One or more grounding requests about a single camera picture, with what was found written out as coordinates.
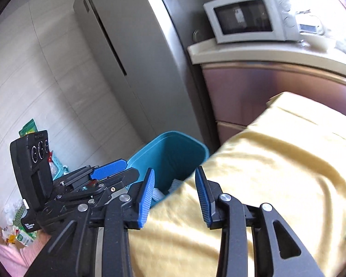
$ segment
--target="tile floor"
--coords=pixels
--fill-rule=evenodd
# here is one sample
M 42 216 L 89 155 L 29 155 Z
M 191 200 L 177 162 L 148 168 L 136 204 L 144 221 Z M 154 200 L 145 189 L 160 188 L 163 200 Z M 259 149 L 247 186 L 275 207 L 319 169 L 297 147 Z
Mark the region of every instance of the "tile floor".
M 9 145 L 30 119 L 70 170 L 143 145 L 78 26 L 74 0 L 12 0 L 0 17 L 0 225 L 21 199 Z

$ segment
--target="teal trash can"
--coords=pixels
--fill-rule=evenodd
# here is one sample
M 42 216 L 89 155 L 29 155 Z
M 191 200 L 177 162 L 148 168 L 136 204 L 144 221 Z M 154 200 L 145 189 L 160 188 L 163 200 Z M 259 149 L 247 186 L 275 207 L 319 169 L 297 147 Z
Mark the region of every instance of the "teal trash can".
M 142 181 L 148 168 L 155 171 L 155 188 L 168 195 L 173 179 L 185 180 L 209 158 L 209 149 L 198 140 L 178 131 L 169 131 L 152 140 L 128 161 Z

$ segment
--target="microwave window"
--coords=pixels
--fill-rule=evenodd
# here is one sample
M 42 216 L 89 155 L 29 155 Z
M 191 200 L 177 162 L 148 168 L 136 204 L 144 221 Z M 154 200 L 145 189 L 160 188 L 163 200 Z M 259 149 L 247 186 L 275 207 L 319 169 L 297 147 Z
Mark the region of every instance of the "microwave window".
M 224 35 L 272 32 L 263 0 L 250 0 L 214 8 Z

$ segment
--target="gray refrigerator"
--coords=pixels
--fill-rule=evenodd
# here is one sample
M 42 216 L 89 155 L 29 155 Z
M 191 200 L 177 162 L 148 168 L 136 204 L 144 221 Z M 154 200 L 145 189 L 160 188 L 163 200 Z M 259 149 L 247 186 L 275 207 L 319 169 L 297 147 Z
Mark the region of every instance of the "gray refrigerator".
M 171 130 L 219 147 L 201 68 L 187 47 L 213 38 L 211 0 L 75 0 L 74 10 L 104 76 L 145 142 Z

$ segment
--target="white countertop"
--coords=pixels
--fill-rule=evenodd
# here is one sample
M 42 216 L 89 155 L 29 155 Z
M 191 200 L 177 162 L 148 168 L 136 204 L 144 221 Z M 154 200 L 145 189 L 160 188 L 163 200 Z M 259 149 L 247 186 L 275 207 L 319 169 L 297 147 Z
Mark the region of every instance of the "white countertop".
M 188 47 L 193 64 L 231 61 L 271 61 L 301 64 L 346 76 L 346 54 L 337 49 L 319 52 L 299 43 L 241 42 L 217 44 L 209 39 Z

